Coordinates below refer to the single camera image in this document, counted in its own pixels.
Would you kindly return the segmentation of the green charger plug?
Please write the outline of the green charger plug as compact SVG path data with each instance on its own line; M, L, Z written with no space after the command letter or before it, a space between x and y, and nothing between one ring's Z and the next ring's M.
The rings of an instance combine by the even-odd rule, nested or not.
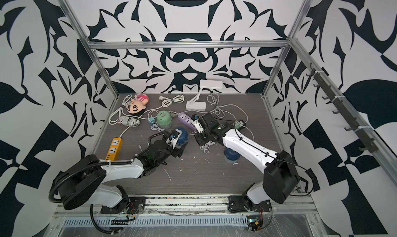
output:
M235 121L234 122L234 127L236 128L236 129L241 129L241 128L243 128L245 126L245 123L243 122L243 121Z

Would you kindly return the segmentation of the blue meat grinder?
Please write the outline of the blue meat grinder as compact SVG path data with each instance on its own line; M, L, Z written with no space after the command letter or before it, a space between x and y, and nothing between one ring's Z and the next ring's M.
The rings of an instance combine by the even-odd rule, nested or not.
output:
M179 146L183 146L185 143L188 142L188 133L187 133L186 129L183 128L183 127L177 127L175 130L176 130L177 132L180 133L176 145L177 145L178 147L179 147Z
M239 160L240 154L230 148L225 148L224 158L225 158L226 162L233 164Z

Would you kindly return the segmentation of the black power strip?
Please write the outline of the black power strip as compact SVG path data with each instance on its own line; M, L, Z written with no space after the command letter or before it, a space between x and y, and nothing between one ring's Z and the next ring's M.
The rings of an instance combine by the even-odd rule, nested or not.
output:
M243 120L237 120L233 123L235 129L240 130L246 127L246 122Z

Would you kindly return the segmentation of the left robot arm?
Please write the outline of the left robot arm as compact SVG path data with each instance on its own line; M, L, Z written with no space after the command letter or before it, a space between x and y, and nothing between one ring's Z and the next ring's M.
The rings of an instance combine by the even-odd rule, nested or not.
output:
M61 203L65 210L101 205L119 213L127 208L130 199L122 186L107 183L149 176L165 165L168 157L181 157L187 144L188 133L179 127L150 136L147 148L132 159L110 161L88 155L54 179L48 199Z

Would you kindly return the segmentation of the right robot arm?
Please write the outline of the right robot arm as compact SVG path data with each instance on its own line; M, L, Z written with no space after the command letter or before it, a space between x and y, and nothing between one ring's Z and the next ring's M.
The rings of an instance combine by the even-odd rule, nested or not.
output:
M263 210L262 205L274 201L283 204L300 182L296 164L292 156L276 152L257 144L244 136L229 123L221 124L210 113L203 116L194 114L194 135L199 146L215 142L237 152L250 161L263 174L260 183L254 183L240 196L228 198L231 213L255 212Z

